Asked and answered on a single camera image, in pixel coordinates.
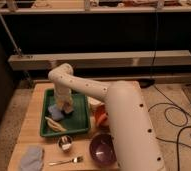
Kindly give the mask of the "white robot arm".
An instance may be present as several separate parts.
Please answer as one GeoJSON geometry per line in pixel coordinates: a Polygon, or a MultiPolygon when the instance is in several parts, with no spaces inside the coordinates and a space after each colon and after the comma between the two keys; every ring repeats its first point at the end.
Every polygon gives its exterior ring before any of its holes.
{"type": "Polygon", "coordinates": [[[120,171],[166,171],[137,81],[105,83],[76,77],[67,63],[51,70],[48,78],[57,91],[73,89],[105,103],[120,171]]]}

